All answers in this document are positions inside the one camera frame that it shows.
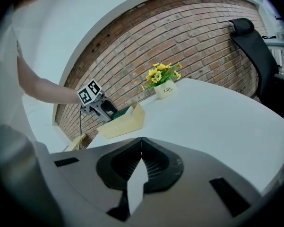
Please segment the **chair headrest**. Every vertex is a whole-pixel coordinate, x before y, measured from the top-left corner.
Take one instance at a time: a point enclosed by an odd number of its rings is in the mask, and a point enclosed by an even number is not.
[[[250,34],[254,30],[253,23],[247,18],[237,18],[229,20],[229,22],[234,24],[234,29],[237,35]]]

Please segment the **green object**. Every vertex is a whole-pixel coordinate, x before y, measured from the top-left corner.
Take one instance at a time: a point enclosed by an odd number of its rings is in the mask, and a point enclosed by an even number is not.
[[[128,107],[126,107],[126,108],[123,108],[123,109],[121,109],[121,110],[119,110],[119,111],[113,113],[113,114],[111,115],[112,120],[114,120],[114,119],[116,119],[116,118],[119,118],[119,117],[121,117],[122,115],[124,115],[124,114],[127,112],[127,110],[128,110],[129,108],[130,108],[130,106],[128,106]]]

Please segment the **person's forearm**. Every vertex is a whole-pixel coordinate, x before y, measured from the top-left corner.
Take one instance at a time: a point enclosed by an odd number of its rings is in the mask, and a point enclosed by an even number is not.
[[[81,103],[77,91],[59,86],[51,81],[39,78],[34,89],[34,98],[52,104],[79,104]]]

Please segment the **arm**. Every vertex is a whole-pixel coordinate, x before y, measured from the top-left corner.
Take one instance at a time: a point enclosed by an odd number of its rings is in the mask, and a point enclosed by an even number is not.
[[[77,92],[38,77],[28,66],[21,53],[17,57],[19,84],[26,94],[52,104],[80,104]]]

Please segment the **brick wall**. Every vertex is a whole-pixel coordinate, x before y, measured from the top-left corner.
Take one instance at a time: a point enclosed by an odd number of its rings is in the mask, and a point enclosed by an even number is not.
[[[82,52],[65,86],[79,89],[95,78],[122,108],[151,96],[141,90],[147,71],[158,62],[183,65],[183,78],[227,87],[250,96],[257,74],[231,41],[229,19],[246,17],[262,35],[256,7],[245,0],[150,0],[127,11],[104,28]],[[79,105],[59,105],[56,122],[72,140],[79,134]],[[103,122],[82,117],[92,140]]]

